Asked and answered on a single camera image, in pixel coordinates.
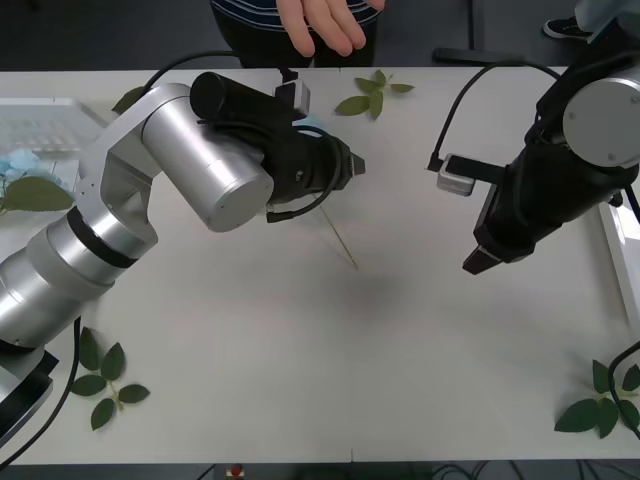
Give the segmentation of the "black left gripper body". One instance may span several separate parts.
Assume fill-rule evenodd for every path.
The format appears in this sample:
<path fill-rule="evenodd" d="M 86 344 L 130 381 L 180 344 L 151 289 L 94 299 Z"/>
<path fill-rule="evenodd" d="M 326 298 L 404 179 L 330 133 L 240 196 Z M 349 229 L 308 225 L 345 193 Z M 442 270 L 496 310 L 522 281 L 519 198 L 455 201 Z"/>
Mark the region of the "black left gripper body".
<path fill-rule="evenodd" d="M 354 176 L 349 147 L 318 127 L 267 129 L 262 135 L 262 168 L 274 183 L 270 204 L 342 190 Z"/>

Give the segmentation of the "person's hand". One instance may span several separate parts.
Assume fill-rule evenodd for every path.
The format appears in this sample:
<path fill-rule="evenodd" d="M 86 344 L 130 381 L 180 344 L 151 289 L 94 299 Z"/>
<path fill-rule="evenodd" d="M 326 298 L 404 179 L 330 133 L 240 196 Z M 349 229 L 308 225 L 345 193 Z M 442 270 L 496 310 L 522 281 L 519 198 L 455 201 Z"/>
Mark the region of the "person's hand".
<path fill-rule="evenodd" d="M 341 57 L 362 50 L 366 35 L 342 0 L 277 0 L 276 8 L 293 47 L 303 57 L 315 54 L 313 30 L 325 45 Z"/>

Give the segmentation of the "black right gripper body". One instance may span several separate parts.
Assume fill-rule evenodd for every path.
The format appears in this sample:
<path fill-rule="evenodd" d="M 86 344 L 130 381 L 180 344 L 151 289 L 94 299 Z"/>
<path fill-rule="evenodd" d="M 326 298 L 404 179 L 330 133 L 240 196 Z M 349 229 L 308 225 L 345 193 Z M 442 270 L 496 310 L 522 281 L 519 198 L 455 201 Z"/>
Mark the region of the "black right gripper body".
<path fill-rule="evenodd" d="M 506 180 L 490 191 L 473 234 L 476 247 L 484 246 L 501 263 L 513 263 L 534 252 L 538 228 L 536 206 L 523 192 L 522 183 Z"/>

